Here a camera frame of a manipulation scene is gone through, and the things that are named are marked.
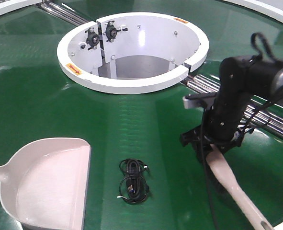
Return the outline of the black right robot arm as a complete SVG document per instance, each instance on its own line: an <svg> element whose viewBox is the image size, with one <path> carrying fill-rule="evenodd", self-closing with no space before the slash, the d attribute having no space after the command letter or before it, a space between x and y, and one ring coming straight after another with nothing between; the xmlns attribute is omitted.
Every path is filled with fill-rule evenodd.
<svg viewBox="0 0 283 230"><path fill-rule="evenodd" d="M186 109L204 109L201 124L180 135L183 146L191 144L199 162L211 151L211 144L225 153L241 146L244 135L252 132L252 117L241 123L251 98L256 95L266 102L254 114L273 104L283 106L283 61L265 61L256 56L228 57L219 68L217 93L186 95Z"/></svg>

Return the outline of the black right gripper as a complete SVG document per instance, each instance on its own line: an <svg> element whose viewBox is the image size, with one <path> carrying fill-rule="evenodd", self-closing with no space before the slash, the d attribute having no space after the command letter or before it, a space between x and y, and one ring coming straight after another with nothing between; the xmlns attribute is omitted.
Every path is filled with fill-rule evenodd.
<svg viewBox="0 0 283 230"><path fill-rule="evenodd" d="M180 143L183 147L191 144L196 153L197 160L202 163L206 156L213 150L211 144L215 145L224 155L227 151L234 147L240 147L243 141L243 130L237 128L234 137L228 141L220 141L218 139L209 138L205 135L201 125L180 134Z"/></svg>

